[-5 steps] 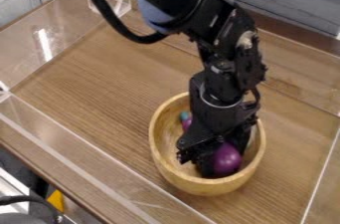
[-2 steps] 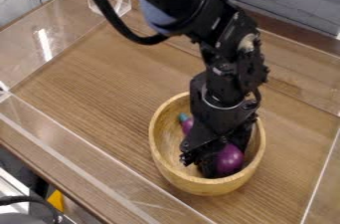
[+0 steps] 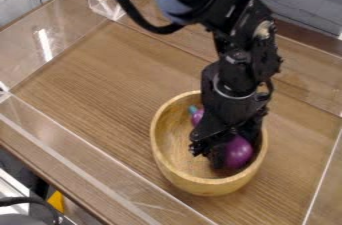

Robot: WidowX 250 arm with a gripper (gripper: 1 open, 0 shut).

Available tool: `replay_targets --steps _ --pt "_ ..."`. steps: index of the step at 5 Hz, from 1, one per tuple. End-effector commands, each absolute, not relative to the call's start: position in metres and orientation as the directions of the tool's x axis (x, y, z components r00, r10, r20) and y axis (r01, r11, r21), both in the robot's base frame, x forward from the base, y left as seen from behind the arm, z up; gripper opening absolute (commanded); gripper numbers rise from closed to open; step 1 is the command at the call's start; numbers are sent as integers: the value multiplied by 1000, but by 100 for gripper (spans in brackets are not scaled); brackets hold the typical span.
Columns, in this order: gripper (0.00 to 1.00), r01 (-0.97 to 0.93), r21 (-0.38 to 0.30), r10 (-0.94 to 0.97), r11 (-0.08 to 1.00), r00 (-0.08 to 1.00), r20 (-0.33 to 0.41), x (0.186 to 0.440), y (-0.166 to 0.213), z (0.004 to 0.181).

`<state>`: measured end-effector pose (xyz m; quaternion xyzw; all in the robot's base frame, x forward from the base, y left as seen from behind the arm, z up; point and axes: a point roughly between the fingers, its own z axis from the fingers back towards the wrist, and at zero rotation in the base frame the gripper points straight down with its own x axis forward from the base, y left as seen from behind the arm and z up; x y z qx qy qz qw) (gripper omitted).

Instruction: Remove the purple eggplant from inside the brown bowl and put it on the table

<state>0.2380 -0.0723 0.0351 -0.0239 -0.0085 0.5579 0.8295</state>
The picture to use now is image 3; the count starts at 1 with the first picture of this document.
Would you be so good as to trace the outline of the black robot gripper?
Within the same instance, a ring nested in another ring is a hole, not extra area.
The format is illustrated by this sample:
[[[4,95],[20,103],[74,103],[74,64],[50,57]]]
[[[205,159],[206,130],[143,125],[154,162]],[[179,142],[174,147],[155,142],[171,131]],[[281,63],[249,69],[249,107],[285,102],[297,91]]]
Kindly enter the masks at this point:
[[[213,63],[205,67],[201,78],[201,101],[207,115],[203,124],[206,128],[233,127],[244,138],[249,155],[254,154],[254,147],[258,145],[270,99],[272,94],[258,93],[257,89],[237,96],[221,80],[219,64]],[[210,152],[210,162],[215,169],[226,168],[226,157],[227,144],[221,143]]]

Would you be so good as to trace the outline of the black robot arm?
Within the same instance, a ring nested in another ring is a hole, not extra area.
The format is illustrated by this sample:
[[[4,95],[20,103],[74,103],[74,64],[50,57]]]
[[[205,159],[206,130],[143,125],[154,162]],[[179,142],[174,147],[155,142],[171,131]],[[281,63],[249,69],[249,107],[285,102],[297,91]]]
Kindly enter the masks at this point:
[[[235,135],[256,141],[261,134],[273,76],[282,57],[273,12],[262,0],[157,0],[170,20],[201,24],[213,33],[218,60],[201,77],[205,114],[190,134],[190,152],[227,166],[227,147]]]

